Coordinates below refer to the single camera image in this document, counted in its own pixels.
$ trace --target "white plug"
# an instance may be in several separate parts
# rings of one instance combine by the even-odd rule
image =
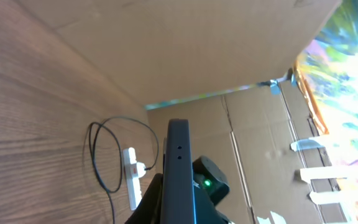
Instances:
[[[136,153],[133,147],[123,150],[124,169],[127,179],[129,205],[131,210],[135,210],[142,200],[139,178],[146,174],[146,166],[143,162],[136,161]]]

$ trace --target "cable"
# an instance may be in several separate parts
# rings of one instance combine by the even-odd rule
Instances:
[[[115,224],[116,223],[116,217],[115,217],[115,214],[114,214],[114,205],[112,204],[112,199],[111,199],[111,196],[110,194],[113,194],[113,193],[116,193],[120,188],[121,188],[121,183],[122,183],[122,152],[121,152],[121,146],[119,144],[119,141],[118,141],[118,138],[117,136],[107,127],[105,127],[104,124],[106,124],[108,121],[112,120],[112,119],[126,119],[126,120],[129,120],[129,121],[133,121],[133,122],[136,122],[136,123],[139,123],[143,126],[145,126],[146,128],[148,128],[154,135],[155,137],[155,140],[157,142],[157,155],[155,157],[155,160],[154,160],[154,163],[152,164],[152,166],[148,167],[148,168],[145,168],[145,170],[150,170],[152,169],[156,163],[157,163],[157,158],[158,158],[158,153],[160,151],[160,147],[159,147],[159,144],[158,144],[158,137],[157,135],[155,134],[155,132],[153,131],[152,128],[150,128],[150,126],[148,126],[147,124],[137,120],[137,119],[134,119],[134,118],[130,118],[130,117],[126,117],[126,116],[113,116],[113,117],[110,117],[108,119],[105,119],[102,123],[99,123],[99,122],[92,122],[91,124],[89,124],[88,126],[88,129],[87,129],[87,132],[89,133],[88,135],[88,144],[89,144],[89,153],[91,155],[91,159],[92,159],[92,166],[93,166],[93,171],[94,171],[94,174],[99,182],[99,185],[103,188],[103,190],[106,192],[107,196],[109,197],[109,202],[110,202],[110,206],[111,206],[111,213],[112,213],[112,223]],[[96,130],[96,134],[94,136],[94,139],[93,139],[93,143],[92,143],[92,127],[94,125],[97,125],[98,126],[98,129]],[[115,140],[116,144],[117,144],[117,147],[118,147],[118,151],[119,151],[119,160],[120,160],[120,175],[119,175],[119,182],[118,182],[118,186],[116,187],[116,189],[114,190],[110,190],[109,188],[107,188],[106,184],[103,182],[100,174],[99,174],[99,170],[98,170],[98,167],[96,166],[96,143],[98,141],[98,136],[99,136],[99,132],[100,130],[104,128]]]

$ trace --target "green led indicator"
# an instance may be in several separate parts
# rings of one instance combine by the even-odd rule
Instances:
[[[204,180],[204,184],[205,184],[205,186],[209,187],[209,186],[211,186],[212,183],[210,180]]]

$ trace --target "black device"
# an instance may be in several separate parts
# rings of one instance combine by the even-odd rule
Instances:
[[[126,224],[228,224],[215,206],[229,193],[226,176],[206,156],[191,160],[188,120],[168,124],[163,174],[156,174]]]

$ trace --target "brown floor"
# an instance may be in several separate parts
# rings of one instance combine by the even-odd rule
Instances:
[[[147,121],[140,105],[52,31],[14,1],[0,0],[0,223],[111,223],[82,143],[91,121],[115,114]],[[153,162],[145,128],[125,121],[110,127],[122,147]],[[117,147],[102,138],[99,169],[114,188]],[[143,190],[152,176],[142,179]],[[112,197],[123,223],[131,214],[125,181]]]

